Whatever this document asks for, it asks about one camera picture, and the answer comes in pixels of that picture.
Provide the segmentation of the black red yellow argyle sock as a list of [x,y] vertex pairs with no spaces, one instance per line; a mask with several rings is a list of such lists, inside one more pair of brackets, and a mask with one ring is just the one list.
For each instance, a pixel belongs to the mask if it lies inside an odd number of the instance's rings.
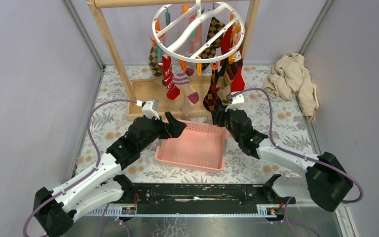
[[213,112],[219,106],[222,105],[222,100],[218,96],[218,90],[219,90],[219,88],[217,87],[218,80],[219,80],[218,69],[217,67],[215,67],[212,70],[209,89],[203,99],[203,106],[209,112]]

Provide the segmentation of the red white patterned sock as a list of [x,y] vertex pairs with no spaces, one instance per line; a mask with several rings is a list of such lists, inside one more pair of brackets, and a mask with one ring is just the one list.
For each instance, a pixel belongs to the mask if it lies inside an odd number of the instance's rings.
[[180,95],[180,90],[173,82],[173,72],[172,72],[172,60],[170,56],[162,56],[162,69],[164,82],[167,88],[166,96],[170,100],[175,100]]

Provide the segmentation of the beige purple striped sock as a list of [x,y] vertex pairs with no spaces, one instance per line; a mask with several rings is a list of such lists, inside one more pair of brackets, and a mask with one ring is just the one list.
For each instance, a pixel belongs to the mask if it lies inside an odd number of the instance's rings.
[[184,116],[188,116],[191,108],[198,103],[199,94],[191,85],[189,76],[182,69],[179,69],[172,77],[173,83],[184,95],[184,103],[182,106],[182,112]]

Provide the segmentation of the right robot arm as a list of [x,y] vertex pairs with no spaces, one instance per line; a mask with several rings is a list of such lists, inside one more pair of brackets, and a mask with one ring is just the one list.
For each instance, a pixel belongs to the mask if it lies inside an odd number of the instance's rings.
[[333,154],[302,154],[287,146],[279,146],[270,136],[253,128],[244,110],[227,110],[220,106],[211,115],[213,124],[226,128],[244,154],[273,162],[297,175],[273,177],[268,182],[270,186],[263,190],[267,202],[276,203],[288,197],[303,198],[333,212],[353,188],[352,178]]

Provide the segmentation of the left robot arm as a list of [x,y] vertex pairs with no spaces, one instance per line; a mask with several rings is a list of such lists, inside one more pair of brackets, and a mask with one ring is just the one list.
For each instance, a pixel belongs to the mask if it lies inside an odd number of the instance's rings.
[[165,115],[167,121],[154,115],[134,119],[125,134],[87,169],[52,190],[42,187],[35,193],[31,217],[47,237],[62,236],[80,217],[103,204],[127,203],[133,198],[127,178],[120,172],[155,140],[179,138],[186,129],[170,112]]

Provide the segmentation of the white round clip hanger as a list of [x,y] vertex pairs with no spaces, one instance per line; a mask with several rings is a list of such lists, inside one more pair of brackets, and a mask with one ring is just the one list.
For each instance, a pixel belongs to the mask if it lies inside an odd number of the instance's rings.
[[[203,11],[202,1],[200,0],[197,0],[193,6],[184,4],[184,11],[181,15],[174,20],[171,20],[169,17],[165,16],[164,18],[167,22],[164,27],[161,27],[159,16],[163,13],[168,13],[169,7],[171,7],[172,4],[163,5],[155,13],[152,20],[152,41],[157,46],[158,50],[161,50],[164,54],[177,60],[196,64],[211,63],[221,61],[229,57],[234,57],[241,48],[244,38],[247,36],[245,33],[244,22],[239,13],[228,3],[223,1],[215,1],[213,3],[216,7],[209,11]],[[225,10],[230,14],[229,21],[220,30],[218,30],[218,32],[213,33],[208,41],[197,40],[197,34],[202,33],[202,31],[198,29],[199,26],[201,26],[205,21],[211,20],[213,17],[220,15]],[[171,29],[173,29],[176,25],[179,25],[183,20],[188,20],[192,15],[195,15],[195,18],[188,23],[181,35],[172,43],[165,44],[162,37],[167,35]],[[230,49],[221,55],[214,56],[212,58],[201,58],[204,50],[213,46],[213,43],[220,36],[224,37],[229,29],[232,29],[230,36],[236,37],[236,43],[232,42],[230,44]],[[177,53],[176,51],[188,40],[191,42],[196,42],[194,49],[187,54]]]

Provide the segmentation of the pink plastic basket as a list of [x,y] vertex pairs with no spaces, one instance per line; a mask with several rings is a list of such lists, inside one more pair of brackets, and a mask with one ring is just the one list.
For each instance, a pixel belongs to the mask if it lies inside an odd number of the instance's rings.
[[227,130],[211,124],[183,121],[187,126],[179,138],[163,140],[155,159],[164,165],[218,173],[224,169]]

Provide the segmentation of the plain red sock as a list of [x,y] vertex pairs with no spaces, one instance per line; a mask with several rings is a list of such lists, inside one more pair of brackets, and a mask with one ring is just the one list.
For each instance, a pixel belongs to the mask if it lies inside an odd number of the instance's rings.
[[245,82],[242,76],[243,57],[241,54],[241,50],[238,50],[235,53],[235,60],[230,66],[234,75],[232,83],[231,83],[231,92],[244,90]]

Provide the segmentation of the brown beige argyle sock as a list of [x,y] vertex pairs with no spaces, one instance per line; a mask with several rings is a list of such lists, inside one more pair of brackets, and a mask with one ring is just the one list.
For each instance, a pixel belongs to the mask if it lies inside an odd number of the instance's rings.
[[163,74],[163,69],[157,61],[156,45],[153,44],[149,53],[149,67],[154,77],[160,77]]

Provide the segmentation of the floral table mat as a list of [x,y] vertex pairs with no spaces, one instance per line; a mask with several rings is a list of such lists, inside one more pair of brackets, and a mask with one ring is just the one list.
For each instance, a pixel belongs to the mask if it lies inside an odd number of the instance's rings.
[[[247,92],[243,93],[245,102],[242,110],[251,119],[252,127],[256,131],[272,138],[271,141],[262,142],[270,150],[279,145],[297,153],[313,153],[306,118],[296,100],[269,98],[260,91],[270,71],[270,66],[248,65],[242,68],[242,77],[247,88]],[[73,175],[95,163],[97,155],[102,154],[127,131],[130,122],[126,119],[128,104],[122,102],[124,97],[125,88],[116,68],[107,67],[96,100],[98,110],[91,119],[91,134],[86,136],[81,146]],[[141,152],[140,158],[124,170],[124,174],[132,182],[262,184],[274,174],[297,176],[296,172],[283,166],[280,160],[254,158],[245,154],[230,134],[227,135],[225,165],[217,173],[164,165],[155,158],[155,152],[160,145],[161,141],[151,143]]]

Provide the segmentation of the pink sock rear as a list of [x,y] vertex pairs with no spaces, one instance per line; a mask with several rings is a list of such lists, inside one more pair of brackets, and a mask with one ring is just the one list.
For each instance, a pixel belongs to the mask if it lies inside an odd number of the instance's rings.
[[191,33],[190,35],[190,47],[186,52],[186,56],[193,55],[196,51],[198,51],[201,47],[202,41],[202,23],[200,23]]

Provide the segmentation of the beige crumpled cloth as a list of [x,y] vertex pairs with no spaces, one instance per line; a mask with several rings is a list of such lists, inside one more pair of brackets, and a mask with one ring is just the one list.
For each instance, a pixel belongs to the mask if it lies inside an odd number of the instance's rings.
[[316,119],[319,108],[317,86],[304,65],[304,56],[299,53],[284,54],[272,67],[263,83],[263,89],[271,97],[292,100],[296,95],[301,112],[310,122]]

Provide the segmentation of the wooden hanger rack frame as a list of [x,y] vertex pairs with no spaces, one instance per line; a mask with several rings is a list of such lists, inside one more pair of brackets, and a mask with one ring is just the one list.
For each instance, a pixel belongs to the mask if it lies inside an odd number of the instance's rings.
[[[158,112],[178,118],[207,117],[227,95],[245,88],[241,74],[259,1],[250,1],[246,19],[228,3],[206,10],[199,0],[90,0],[129,99],[153,99]],[[131,80],[103,14],[104,8],[159,5],[150,21],[152,79]]]

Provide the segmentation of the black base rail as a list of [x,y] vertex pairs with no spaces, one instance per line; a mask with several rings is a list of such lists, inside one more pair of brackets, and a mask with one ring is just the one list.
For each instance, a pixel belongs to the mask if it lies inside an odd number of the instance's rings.
[[137,214],[255,214],[257,205],[279,207],[296,200],[278,196],[269,186],[252,184],[137,183],[116,200]]

